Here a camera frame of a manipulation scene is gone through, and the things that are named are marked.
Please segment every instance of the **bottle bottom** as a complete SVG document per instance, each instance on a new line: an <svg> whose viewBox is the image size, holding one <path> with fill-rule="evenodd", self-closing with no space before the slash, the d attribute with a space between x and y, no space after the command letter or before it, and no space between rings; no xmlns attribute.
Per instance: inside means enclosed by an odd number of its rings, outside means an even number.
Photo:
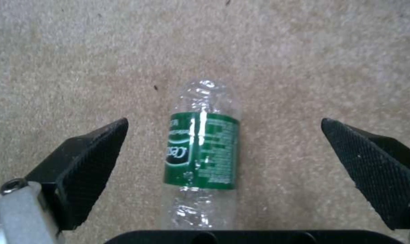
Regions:
<svg viewBox="0 0 410 244"><path fill-rule="evenodd" d="M236 190L163 184L163 230L232 230L235 215Z"/></svg>

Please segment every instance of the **beige carpet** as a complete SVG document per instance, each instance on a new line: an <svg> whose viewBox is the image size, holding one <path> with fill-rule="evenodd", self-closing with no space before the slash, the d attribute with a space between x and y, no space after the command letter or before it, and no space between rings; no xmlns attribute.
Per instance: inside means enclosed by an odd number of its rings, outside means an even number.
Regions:
<svg viewBox="0 0 410 244"><path fill-rule="evenodd" d="M0 185L125 116L108 186L66 235L103 243L157 228L168 109L197 77L242 101L240 229L406 239L355 189L320 120L410 147L410 0L0 0Z"/></svg>

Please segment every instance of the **metal bolt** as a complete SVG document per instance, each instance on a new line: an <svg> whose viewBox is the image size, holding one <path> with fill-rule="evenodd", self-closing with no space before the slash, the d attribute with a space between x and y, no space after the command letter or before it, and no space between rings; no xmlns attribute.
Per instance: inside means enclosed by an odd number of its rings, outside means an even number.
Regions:
<svg viewBox="0 0 410 244"><path fill-rule="evenodd" d="M2 196L5 196L9 193L12 193L16 190L20 190L23 187L27 187L27 181L23 178L16 178L6 182L5 184L0 187L0 193Z"/></svg>

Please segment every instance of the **black plastic base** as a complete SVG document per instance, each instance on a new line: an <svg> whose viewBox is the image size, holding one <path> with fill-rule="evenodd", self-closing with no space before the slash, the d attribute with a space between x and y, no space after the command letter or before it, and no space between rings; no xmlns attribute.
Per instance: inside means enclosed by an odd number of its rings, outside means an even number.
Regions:
<svg viewBox="0 0 410 244"><path fill-rule="evenodd" d="M106 244L402 244L366 230L169 231L124 233Z"/></svg>

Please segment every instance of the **plastic water bottle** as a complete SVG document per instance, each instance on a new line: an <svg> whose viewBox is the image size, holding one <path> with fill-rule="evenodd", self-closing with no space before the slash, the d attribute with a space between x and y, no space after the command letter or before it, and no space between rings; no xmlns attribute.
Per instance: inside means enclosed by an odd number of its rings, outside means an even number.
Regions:
<svg viewBox="0 0 410 244"><path fill-rule="evenodd" d="M182 88L170 119L162 229L234 228L240 119L225 85L198 80Z"/></svg>

